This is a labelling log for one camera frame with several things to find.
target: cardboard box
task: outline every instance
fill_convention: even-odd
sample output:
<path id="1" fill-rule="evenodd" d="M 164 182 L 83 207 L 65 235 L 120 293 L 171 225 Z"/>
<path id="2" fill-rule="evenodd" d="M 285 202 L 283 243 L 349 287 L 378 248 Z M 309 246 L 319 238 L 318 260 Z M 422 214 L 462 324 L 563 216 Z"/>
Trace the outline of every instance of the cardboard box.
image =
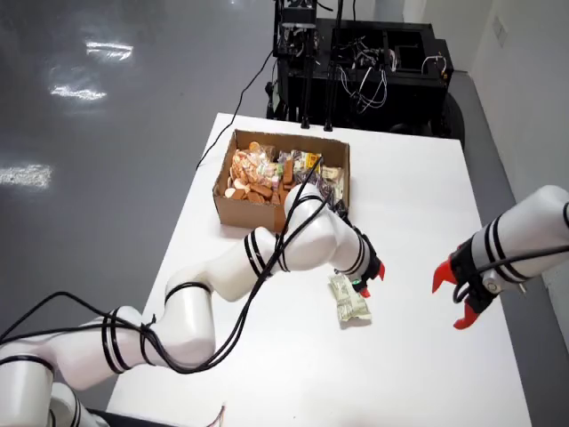
<path id="1" fill-rule="evenodd" d="M 311 153 L 321 153 L 323 165 L 341 167 L 344 172 L 343 200 L 349 207 L 349 145 L 326 138 L 301 135 L 284 135 L 279 133 L 259 133 L 235 130 L 229 143 L 228 151 L 223 158 L 220 174 L 213 185 L 213 201 L 222 224 L 234 227 L 255 229 L 265 227 L 280 232 L 285 225 L 285 211 L 279 205 L 257 204 L 248 200 L 225 198 L 228 187 L 229 168 L 236 149 L 248 149 L 249 144 L 257 141 L 261 145 L 272 145 L 279 151 L 290 152 L 299 149 Z"/>

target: wire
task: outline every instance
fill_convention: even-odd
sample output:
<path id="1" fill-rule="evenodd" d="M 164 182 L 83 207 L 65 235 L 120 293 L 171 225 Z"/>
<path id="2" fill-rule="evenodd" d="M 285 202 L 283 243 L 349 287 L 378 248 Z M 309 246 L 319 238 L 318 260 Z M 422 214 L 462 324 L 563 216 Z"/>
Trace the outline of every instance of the wire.
<path id="1" fill-rule="evenodd" d="M 275 80 L 275 67 L 276 67 L 276 63 L 278 62 L 278 58 L 275 59 L 275 63 L 273 64 L 273 70 L 270 73 L 270 81 L 273 85 L 275 85 L 276 80 Z"/>
<path id="2" fill-rule="evenodd" d="M 348 89 L 348 85 L 347 85 L 348 77 L 346 75 L 346 72 L 344 71 L 344 69 L 340 65 L 338 65 L 337 67 L 340 69 L 340 72 L 341 72 L 341 74 L 340 74 L 341 84 L 342 84 L 344 90 L 346 91 L 346 93 L 348 94 L 348 96 L 350 97 L 350 99 L 351 98 L 357 98 L 357 104 L 359 104 L 360 102 L 363 102 L 365 104 L 365 107 L 361 111 L 357 111 L 358 114 L 363 114 L 368 108 L 380 109 L 381 107 L 383 107 L 383 105 L 385 104 L 387 97 L 388 97 L 388 81 L 387 81 L 385 69 L 381 70 L 381 81 L 378 84 L 377 89 L 375 90 L 375 94 L 369 100 L 368 98 L 366 98 L 361 93 L 361 89 L 364 86 L 364 82 L 365 82 L 367 75 L 369 74 L 371 68 L 369 68 L 367 70 L 367 72 L 365 73 L 365 77 L 364 77 L 364 80 L 362 81 L 362 84 L 360 85 L 359 91 L 351 92 Z M 376 101 L 375 97 L 377 96 L 377 94 L 380 91 L 380 88 L 382 86 L 384 86 L 383 99 L 381 101 Z"/>
<path id="3" fill-rule="evenodd" d="M 364 83 L 365 83 L 365 80 L 367 78 L 367 75 L 370 74 L 370 71 L 372 70 L 372 68 L 373 67 L 370 67 L 367 69 L 367 72 L 365 73 L 365 76 L 364 76 L 364 80 L 362 80 L 362 84 L 359 86 L 358 92 L 362 92 L 362 88 L 364 87 Z"/>
<path id="4" fill-rule="evenodd" d="M 251 82 L 249 82 L 249 84 L 245 87 L 245 89 L 243 91 L 241 91 L 241 95 L 239 96 L 239 102 L 237 103 L 237 108 L 235 109 L 235 113 L 233 113 L 233 117 L 231 118 L 231 121 L 229 122 L 229 124 L 227 126 L 225 126 L 219 135 L 217 135 L 217 138 L 215 138 L 215 141 L 213 142 L 213 144 L 205 151 L 204 155 L 202 156 L 202 158 L 200 158 L 199 162 L 197 162 L 197 166 L 196 166 L 196 170 L 197 168 L 202 164 L 202 162 L 205 159 L 205 156 L 207 156 L 207 154 L 210 152 L 210 150 L 215 147 L 215 144 L 217 144 L 217 141 L 220 140 L 220 137 L 223 135 L 223 133 L 225 131 L 227 131 L 231 125 L 233 125 L 233 122 L 235 121 L 235 117 L 237 116 L 237 112 L 239 111 L 239 108 L 241 107 L 241 102 L 243 102 L 243 95 L 244 93 L 247 91 L 247 89 L 249 89 L 251 87 L 251 85 L 253 84 L 253 82 L 257 79 L 257 77 L 259 76 L 260 73 L 262 73 L 263 69 L 265 69 L 265 66 L 267 65 L 268 59 L 271 57 L 271 55 L 273 54 L 273 51 L 271 50 L 270 53 L 267 55 L 267 59 L 265 59 L 265 61 L 263 62 L 262 67 L 260 68 L 260 70 L 257 72 L 257 74 L 255 74 L 255 77 L 252 78 Z"/>
<path id="5" fill-rule="evenodd" d="M 376 102 L 375 97 L 377 96 L 378 92 L 380 91 L 380 88 L 382 85 L 384 85 L 383 99 L 379 102 L 379 104 L 375 104 L 375 102 Z M 381 81 L 377 85 L 377 89 L 375 90 L 375 94 L 373 95 L 372 100 L 371 101 L 367 100 L 367 98 L 365 98 L 364 95 L 360 95 L 360 96 L 361 96 L 362 100 L 364 102 L 366 102 L 366 105 L 365 105 L 364 109 L 362 109 L 361 111 L 358 111 L 358 114 L 364 114 L 364 111 L 366 111 L 367 108 L 370 106 L 372 106 L 372 109 L 379 109 L 380 107 L 383 107 L 383 105 L 385 104 L 385 101 L 388 98 L 388 82 L 387 82 L 387 78 L 386 78 L 384 69 L 381 71 Z"/>
<path id="6" fill-rule="evenodd" d="M 314 173 L 314 171 L 316 170 L 317 166 L 320 164 L 321 160 L 322 160 L 322 158 L 320 157 L 314 163 L 314 165 L 310 169 L 309 174 L 307 175 L 307 177 L 305 178 L 305 180 L 301 184 L 301 187 L 299 188 L 299 191 L 293 200 L 293 204 L 291 205 L 291 209 L 289 211 L 289 214 L 286 217 L 286 221 L 284 222 L 283 230 L 287 229 L 289 222 L 290 222 L 291 218 L 293 217 L 294 210 L 296 209 L 296 207 L 299 204 L 300 195 L 301 195 L 302 191 L 304 190 L 304 188 L 306 187 L 306 184 L 309 182 L 309 179 L 312 176 L 312 174 Z M 197 372 L 203 372 L 205 370 L 211 369 L 212 367 L 219 365 L 220 362 L 223 361 L 229 355 L 229 353 L 235 348 L 236 344 L 239 341 L 241 333 L 243 332 L 244 323 L 245 323 L 247 313 L 249 311 L 249 308 L 251 306 L 251 302 L 252 302 L 253 298 L 259 292 L 260 287 L 265 282 L 265 280 L 268 278 L 268 275 L 270 274 L 271 270 L 275 266 L 276 261 L 283 254 L 286 247 L 293 241 L 293 239 L 304 228 L 306 228 L 306 226 L 308 226 L 320 214 L 320 212 L 326 206 L 326 204 L 328 202 L 328 198 L 322 201 L 322 204 L 317 208 L 317 210 L 313 214 L 311 214 L 296 230 L 294 230 L 291 233 L 290 237 L 288 239 L 286 239 L 286 241 L 284 241 L 284 234 L 281 234 L 279 236 L 279 238 L 276 242 L 276 249 L 273 252 L 273 254 L 271 255 L 271 257 L 269 258 L 265 269 L 263 269 L 263 271 L 260 273 L 257 281 L 255 282 L 255 285 L 253 286 L 252 291 L 249 294 L 249 298 L 247 299 L 247 302 L 245 303 L 244 307 L 242 308 L 242 310 L 241 310 L 241 312 L 237 318 L 236 324 L 235 324 L 231 334 L 229 335 L 227 340 L 220 346 L 220 348 L 217 351 L 215 351 L 215 353 L 210 358 L 208 358 L 205 362 L 201 363 L 197 367 L 188 368 L 188 367 L 185 367 L 185 366 L 177 363 L 175 360 L 173 360 L 172 357 L 168 354 L 168 352 L 164 348 L 164 346 L 163 346 L 162 342 L 160 341 L 160 338 L 157 336 L 156 332 L 154 330 L 150 329 L 149 327 L 147 327 L 147 326 L 136 326 L 136 325 L 132 324 L 131 322 L 128 322 L 122 318 L 119 318 L 118 316 L 109 315 L 109 314 L 103 312 L 102 310 L 96 309 L 95 307 L 93 307 L 88 302 L 83 301 L 81 298 L 73 295 L 72 293 L 66 292 L 66 291 L 59 291 L 59 292 L 56 292 L 54 294 L 51 294 L 51 295 L 47 296 L 46 298 L 44 298 L 41 302 L 36 304 L 32 309 L 28 310 L 28 312 L 26 312 L 26 314 L 24 314 L 21 318 L 19 318 L 16 322 L 14 322 L 2 335 L 0 335 L 0 346 L 5 345 L 9 342 L 15 342 L 18 340 L 32 338 L 32 337 L 38 337 L 38 336 L 42 336 L 42 335 L 45 336 L 46 339 L 49 339 L 49 338 L 52 338 L 52 336 L 49 336 L 49 335 L 53 335 L 53 334 L 69 334 L 69 333 L 74 333 L 74 332 L 81 332 L 81 331 L 86 331 L 86 330 L 102 329 L 102 328 L 108 328 L 108 329 L 120 328 L 120 329 L 134 330 L 134 331 L 138 332 L 139 334 L 143 335 L 144 338 L 146 340 L 148 340 L 150 345 L 152 345 L 152 347 L 155 349 L 156 353 L 164 360 L 165 364 L 170 369 L 174 370 L 175 372 L 177 372 L 179 374 L 188 375 L 188 374 L 194 374 Z M 79 303 L 80 305 L 84 306 L 86 309 L 94 312 L 95 314 L 98 314 L 101 318 L 109 318 L 109 319 L 114 320 L 114 322 L 112 322 L 110 324 L 93 324 L 93 323 L 91 323 L 91 324 L 82 325 L 82 326 L 75 326 L 75 327 L 46 329 L 43 331 L 36 331 L 34 333 L 21 334 L 21 335 L 16 335 L 16 336 L 13 336 L 10 338 L 6 338 L 10 332 L 12 332 L 17 326 L 19 326 L 21 323 L 23 323 L 27 318 L 29 318 L 33 313 L 35 313 L 37 310 L 39 310 L 42 306 L 44 306 L 46 303 L 53 300 L 54 298 L 61 297 L 61 296 L 67 297 L 67 298 Z"/>
<path id="7" fill-rule="evenodd" d="M 435 60 L 438 63 L 438 60 L 443 60 L 445 62 L 445 65 L 443 66 L 443 70 L 441 71 L 441 75 L 443 75 L 446 71 L 446 58 L 442 55 L 434 55 L 434 56 L 428 56 L 427 58 L 425 58 L 425 60 L 423 61 L 422 65 L 421 65 L 421 73 L 423 73 L 423 69 L 425 68 L 425 64 L 427 63 L 428 60 Z"/>
<path id="8" fill-rule="evenodd" d="M 496 267 L 500 267 L 504 264 L 511 264 L 512 262 L 519 262 L 519 261 L 527 261 L 532 260 L 534 258 L 541 258 L 542 256 L 550 256 L 556 254 L 564 254 L 565 252 L 569 252 L 569 245 L 564 246 L 557 246 L 557 247 L 549 247 L 546 249 L 538 249 L 535 251 L 528 251 L 520 255 L 509 256 L 503 258 L 499 261 L 489 262 L 486 265 L 480 267 L 477 272 L 478 274 L 482 274 L 485 271 L 494 269 Z"/>
<path id="9" fill-rule="evenodd" d="M 321 8 L 326 9 L 328 12 L 334 12 L 334 9 L 332 9 L 332 8 L 330 8 L 330 7 L 328 7 L 328 6 L 324 6 L 324 5 L 321 4 L 320 2 L 317 2 L 317 4 L 318 4 Z"/>

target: power cord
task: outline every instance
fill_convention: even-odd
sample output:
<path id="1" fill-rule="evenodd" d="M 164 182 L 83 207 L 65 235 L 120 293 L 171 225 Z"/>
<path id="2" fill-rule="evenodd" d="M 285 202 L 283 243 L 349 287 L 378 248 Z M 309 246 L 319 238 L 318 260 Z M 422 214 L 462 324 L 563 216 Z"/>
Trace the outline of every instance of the power cord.
<path id="1" fill-rule="evenodd" d="M 427 63 L 428 60 L 435 60 L 436 63 L 438 63 L 438 60 L 443 60 L 445 62 L 445 65 L 443 66 L 443 70 L 441 71 L 441 75 L 443 75 L 445 73 L 445 71 L 446 71 L 446 58 L 443 55 L 434 55 L 434 56 L 428 56 L 427 58 L 425 58 L 425 60 L 423 61 L 422 65 L 421 65 L 421 74 L 423 74 L 425 64 Z"/>
<path id="2" fill-rule="evenodd" d="M 324 6 L 324 5 L 321 4 L 320 2 L 317 2 L 317 4 L 318 4 L 321 8 L 327 10 L 328 12 L 334 12 L 334 9 L 332 9 L 331 7 Z"/>
<path id="3" fill-rule="evenodd" d="M 262 73 L 263 69 L 265 69 L 265 66 L 267 65 L 268 59 L 271 57 L 271 55 L 273 54 L 273 51 L 271 50 L 270 53 L 267 55 L 267 58 L 265 59 L 265 61 L 263 62 L 262 67 L 260 68 L 259 71 L 257 71 L 257 74 L 255 74 L 255 77 L 252 78 L 251 82 L 249 82 L 249 84 L 245 87 L 245 89 L 243 91 L 241 91 L 241 95 L 239 95 L 239 102 L 237 103 L 237 108 L 235 109 L 235 113 L 233 113 L 233 117 L 231 118 L 231 121 L 229 122 L 229 124 L 227 126 L 225 126 L 221 132 L 217 135 L 217 138 L 215 138 L 215 141 L 213 142 L 213 144 L 205 151 L 204 155 L 202 156 L 202 158 L 200 158 L 199 162 L 197 162 L 197 166 L 196 166 L 196 170 L 197 168 L 202 164 L 202 162 L 205 159 L 205 156 L 207 156 L 207 154 L 210 152 L 210 150 L 215 147 L 215 144 L 217 144 L 217 141 L 220 140 L 220 137 L 223 135 L 223 133 L 225 131 L 227 131 L 231 125 L 233 125 L 233 122 L 235 122 L 235 117 L 237 116 L 237 112 L 239 111 L 239 108 L 241 107 L 241 102 L 243 102 L 243 95 L 244 93 L 247 91 L 247 89 L 249 89 L 251 87 L 251 85 L 254 83 L 254 81 L 257 79 L 257 77 L 259 76 L 260 73 Z"/>
<path id="4" fill-rule="evenodd" d="M 289 222 L 290 222 L 291 218 L 293 217 L 294 210 L 299 205 L 300 195 L 301 195 L 302 191 L 304 190 L 304 188 L 306 187 L 306 184 L 309 182 L 309 179 L 312 176 L 312 174 L 314 173 L 314 171 L 316 170 L 317 166 L 320 164 L 321 159 L 322 158 L 320 157 L 315 162 L 315 164 L 310 169 L 308 176 L 302 182 L 301 187 L 299 188 L 299 191 L 293 200 L 293 204 L 291 205 L 291 209 L 289 211 L 289 214 L 286 217 L 286 221 L 284 222 L 283 230 L 287 229 Z M 271 255 L 271 257 L 269 258 L 269 260 L 266 264 L 266 267 L 260 273 L 257 281 L 255 282 L 255 285 L 253 286 L 252 291 L 250 292 L 249 297 L 247 298 L 247 302 L 245 303 L 244 307 L 241 309 L 241 312 L 237 318 L 237 321 L 236 321 L 236 324 L 235 324 L 233 330 L 231 331 L 231 334 L 229 334 L 229 337 L 227 338 L 227 340 L 220 346 L 220 348 L 210 358 L 208 358 L 205 362 L 198 365 L 197 367 L 188 368 L 188 367 L 185 367 L 185 366 L 179 364 L 178 362 L 176 362 L 170 356 L 170 354 L 168 354 L 167 350 L 164 348 L 164 346 L 163 346 L 162 342 L 160 341 L 160 338 L 157 336 L 156 332 L 153 331 L 150 327 L 144 326 L 144 325 L 137 326 L 137 325 L 134 325 L 133 323 L 131 323 L 127 320 L 124 320 L 123 318 L 119 318 L 116 315 L 107 314 L 107 313 L 103 312 L 102 310 L 99 310 L 99 309 L 93 307 L 91 304 L 89 304 L 88 302 L 85 302 L 84 300 L 77 297 L 76 295 L 73 295 L 72 293 L 66 292 L 66 291 L 59 291 L 59 292 L 56 292 L 54 294 L 47 296 L 41 302 L 36 304 L 32 309 L 30 309 L 28 312 L 26 312 L 26 314 L 24 314 L 21 318 L 16 320 L 16 322 L 14 322 L 8 329 L 6 329 L 6 331 L 2 335 L 0 335 L 0 346 L 5 345 L 9 342 L 15 342 L 15 341 L 26 339 L 26 338 L 37 337 L 37 336 L 47 335 L 47 334 L 69 334 L 69 333 L 74 333 L 74 332 L 80 332 L 80 331 L 85 331 L 85 330 L 93 330 L 93 329 L 102 329 L 102 328 L 128 329 L 128 330 L 136 331 L 139 334 L 143 335 L 144 339 L 148 340 L 150 345 L 152 345 L 152 347 L 155 349 L 156 353 L 164 360 L 165 364 L 170 369 L 172 369 L 173 371 L 175 371 L 179 374 L 189 375 L 189 374 L 194 374 L 197 372 L 206 371 L 208 369 L 211 369 L 212 367 L 216 367 L 217 365 L 220 364 L 221 361 L 223 361 L 231 353 L 231 351 L 237 345 L 239 338 L 241 337 L 241 333 L 243 332 L 244 323 L 246 321 L 247 314 L 249 312 L 249 308 L 251 307 L 252 300 L 254 299 L 254 297 L 259 292 L 262 284 L 268 278 L 268 276 L 269 276 L 271 270 L 273 269 L 273 267 L 275 266 L 278 258 L 284 253 L 286 247 L 296 238 L 296 236 L 298 236 L 298 234 L 303 229 L 305 229 L 320 214 L 320 212 L 324 209 L 324 207 L 326 206 L 327 203 L 328 203 L 328 198 L 326 198 L 325 200 L 322 201 L 321 205 L 317 208 L 317 210 L 313 214 L 311 214 L 309 216 L 309 218 L 307 218 L 295 231 L 293 231 L 288 239 L 284 240 L 284 234 L 281 234 L 278 237 L 278 240 L 277 240 L 276 246 L 275 246 L 276 249 L 273 252 L 273 254 Z M 36 331 L 34 333 L 20 334 L 20 335 L 16 335 L 16 336 L 12 336 L 12 337 L 7 338 L 7 335 L 10 332 L 12 332 L 16 327 L 18 327 L 21 323 L 23 323 L 27 318 L 29 318 L 37 310 L 39 310 L 41 307 L 43 307 L 49 301 L 51 301 L 57 297 L 61 297 L 61 296 L 69 298 L 74 302 L 77 302 L 78 304 L 82 305 L 86 309 L 97 314 L 100 318 L 110 319 L 110 320 L 112 320 L 112 322 L 108 323 L 108 324 L 90 323 L 87 325 L 75 326 L 75 327 L 61 327 L 61 328 L 54 328 L 54 329 L 45 329 L 42 331 Z M 96 318 L 93 322 L 100 321 L 100 318 Z"/>

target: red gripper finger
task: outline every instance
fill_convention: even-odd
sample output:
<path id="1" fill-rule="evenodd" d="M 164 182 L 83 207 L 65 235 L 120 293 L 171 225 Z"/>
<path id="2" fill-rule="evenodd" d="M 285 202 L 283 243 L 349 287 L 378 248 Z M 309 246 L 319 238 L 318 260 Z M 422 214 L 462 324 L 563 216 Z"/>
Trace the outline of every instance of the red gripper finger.
<path id="1" fill-rule="evenodd" d="M 441 286 L 443 282 L 450 282 L 454 285 L 457 284 L 457 280 L 454 277 L 453 270 L 451 269 L 451 259 L 449 258 L 435 270 L 435 275 L 433 276 L 433 293 Z"/>
<path id="2" fill-rule="evenodd" d="M 474 322 L 476 322 L 478 315 L 472 310 L 468 304 L 464 304 L 464 318 L 459 318 L 456 322 L 454 322 L 454 327 L 462 330 L 466 329 L 469 326 L 472 326 Z"/>

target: black stripe band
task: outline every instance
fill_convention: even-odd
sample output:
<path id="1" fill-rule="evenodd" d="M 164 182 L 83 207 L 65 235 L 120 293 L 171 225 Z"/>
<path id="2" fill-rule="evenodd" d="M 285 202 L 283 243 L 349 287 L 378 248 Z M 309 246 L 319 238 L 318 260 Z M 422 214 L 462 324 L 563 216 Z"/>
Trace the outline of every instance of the black stripe band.
<path id="1" fill-rule="evenodd" d="M 257 275 L 257 277 L 260 276 L 260 271 L 257 268 L 257 264 L 255 264 L 254 259 L 252 258 L 252 254 L 251 254 L 251 248 L 249 247 L 249 236 L 245 237 L 243 239 L 244 243 L 245 243 L 245 251 L 247 252 L 247 258 L 249 258 L 249 263 L 251 264 L 251 268 L 252 270 L 255 272 L 255 274 Z"/>
<path id="2" fill-rule="evenodd" d="M 79 427 L 79 425 L 81 424 L 81 402 L 79 401 L 79 399 L 77 398 L 77 396 L 75 396 L 75 400 L 77 401 L 77 425 L 76 427 Z"/>
<path id="3" fill-rule="evenodd" d="M 498 223 L 500 222 L 500 218 L 501 215 L 496 218 L 496 221 L 494 222 L 494 229 L 493 229 L 493 237 L 494 237 L 494 245 L 496 246 L 496 252 L 498 253 L 498 256 L 500 256 L 500 259 L 503 260 L 504 258 L 506 258 L 506 254 L 504 253 L 504 251 L 501 248 L 501 243 L 500 243 L 500 236 L 498 236 Z M 514 276 L 515 278 L 518 278 L 519 280 L 529 280 L 530 278 L 527 276 L 524 276 L 522 273 L 520 273 L 519 271 L 517 271 L 514 266 L 512 264 L 510 264 L 509 262 L 504 264 L 504 267 L 506 268 L 507 271 L 509 271 L 509 273 Z"/>
<path id="4" fill-rule="evenodd" d="M 267 268 L 267 264 L 265 264 L 265 262 L 263 261 L 263 257 L 260 255 L 259 247 L 257 246 L 257 238 L 255 237 L 255 230 L 251 232 L 251 244 L 252 244 L 252 250 L 255 253 L 255 256 L 257 257 L 257 261 L 259 262 L 261 269 L 265 270 Z"/>
<path id="5" fill-rule="evenodd" d="M 79 400 L 75 393 L 73 393 L 73 397 L 75 398 L 75 410 L 73 411 L 73 420 L 71 421 L 71 427 L 77 427 L 79 424 L 77 422 L 77 416 L 79 415 Z"/>
<path id="6" fill-rule="evenodd" d="M 168 300 L 178 291 L 181 291 L 182 289 L 186 289 L 188 287 L 199 287 L 200 289 L 204 289 L 208 294 L 210 294 L 212 291 L 210 290 L 209 287 L 207 287 L 206 285 L 204 285 L 203 283 L 199 283 L 199 282 L 186 282 L 186 283 L 182 283 L 181 285 L 177 285 L 176 287 L 174 287 L 172 289 L 172 291 L 170 291 L 167 295 L 166 298 L 164 300 L 164 305 L 168 302 Z"/>
<path id="7" fill-rule="evenodd" d="M 113 371 L 115 374 L 119 375 L 122 373 L 115 366 L 115 362 L 113 362 L 113 359 L 110 357 L 110 350 L 108 349 L 108 342 L 107 342 L 107 329 L 108 329 L 108 327 L 107 327 L 107 323 L 108 323 L 108 318 L 104 318 L 103 319 L 103 326 L 100 329 L 100 340 L 103 343 L 103 354 L 105 355 L 105 360 L 107 361 L 107 365 L 110 368 L 110 370 Z"/>
<path id="8" fill-rule="evenodd" d="M 12 362 L 39 363 L 40 365 L 44 365 L 44 367 L 47 367 L 50 371 L 52 371 L 52 374 L 55 372 L 53 365 L 50 362 L 48 362 L 47 360 L 39 358 L 38 356 L 31 356 L 31 355 L 25 355 L 25 354 L 16 355 L 16 356 L 9 356 L 5 359 L 2 359 L 2 360 L 0 360 L 0 366 L 6 365 L 6 364 L 12 363 Z"/>
<path id="9" fill-rule="evenodd" d="M 110 321 L 110 324 L 113 326 L 116 325 L 116 315 L 117 314 L 118 314 L 118 309 L 113 311 L 111 314 L 112 319 Z M 124 362 L 123 355 L 121 354 L 121 350 L 118 347 L 118 342 L 116 342 L 116 328 L 115 327 L 112 327 L 110 329 L 110 341 L 111 341 L 111 344 L 113 346 L 113 352 L 115 353 L 115 358 L 116 358 L 116 361 L 118 362 L 118 365 L 123 369 L 123 371 L 128 371 L 131 367 L 126 365 L 126 362 Z"/>
<path id="10" fill-rule="evenodd" d="M 494 254 L 492 252 L 492 248 L 490 247 L 490 228 L 494 225 L 494 222 L 490 222 L 487 226 L 486 226 L 486 230 L 484 233 L 484 246 L 486 248 L 486 254 L 488 255 L 488 260 L 490 262 L 495 262 L 496 258 L 494 258 Z M 498 266 L 496 268 L 494 268 L 494 270 L 498 273 L 498 275 L 503 278 L 504 280 L 506 280 L 509 283 L 516 283 L 514 280 L 512 280 L 511 278 L 509 278 L 508 276 L 506 276 L 506 273 L 504 273 L 501 270 L 501 267 Z"/>
<path id="11" fill-rule="evenodd" d="M 50 418 L 52 420 L 52 427 L 57 427 L 57 423 L 55 422 L 55 414 L 51 409 L 50 409 Z"/>
<path id="12" fill-rule="evenodd" d="M 357 267 L 355 267 L 354 269 L 350 270 L 350 271 L 347 273 L 348 276 L 349 276 L 350 274 L 356 273 L 356 271 L 358 271 L 358 270 L 362 267 L 362 264 L 364 263 L 364 259 L 365 259 L 366 243 L 364 242 L 364 240 L 362 239 L 362 237 L 361 237 L 359 234 L 358 234 L 357 236 L 359 237 L 359 239 L 360 239 L 361 242 L 362 242 L 362 249 L 363 249 L 363 251 L 362 251 L 362 258 L 359 260 L 359 264 L 357 265 Z"/>
<path id="13" fill-rule="evenodd" d="M 338 270 L 339 273 L 348 274 L 349 271 L 352 271 L 352 270 L 354 270 L 354 269 L 358 269 L 358 268 L 359 268 L 359 265 L 358 265 L 358 264 L 361 264 L 361 262 L 362 262 L 361 258 L 362 258 L 362 252 L 363 252 L 363 250 L 364 250 L 364 248 L 363 248 L 364 242 L 362 241 L 362 238 L 359 237 L 359 235 L 358 235 L 357 233 L 356 233 L 356 236 L 357 236 L 357 240 L 358 240 L 358 243 L 359 243 L 359 248 L 357 249 L 357 258 L 356 258 L 356 260 L 354 261 L 354 263 L 352 264 L 352 266 L 351 266 L 349 269 L 347 269 L 347 270 Z"/>
<path id="14" fill-rule="evenodd" d="M 569 202 L 565 203 L 563 206 L 563 219 L 565 220 L 565 224 L 567 224 L 567 228 L 569 228 Z"/>

